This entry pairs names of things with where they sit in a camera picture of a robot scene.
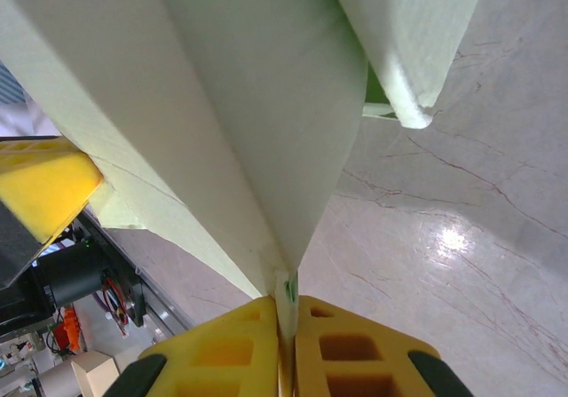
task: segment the white marble surface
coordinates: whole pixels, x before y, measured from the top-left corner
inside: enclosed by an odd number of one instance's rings
[[[364,119],[301,293],[434,345],[475,395],[568,395],[568,0],[480,0],[434,122]],[[115,231],[195,322],[241,292]]]

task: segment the marble floor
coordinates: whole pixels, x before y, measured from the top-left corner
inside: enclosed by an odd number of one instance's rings
[[[568,0],[480,0],[431,127],[363,120],[301,293],[433,344],[475,395],[568,395],[567,106]],[[113,233],[196,323],[248,300]]]

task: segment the cardboard box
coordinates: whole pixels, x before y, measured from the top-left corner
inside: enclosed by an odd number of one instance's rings
[[[119,375],[114,359],[96,351],[78,355],[71,366],[83,397],[102,397]]]

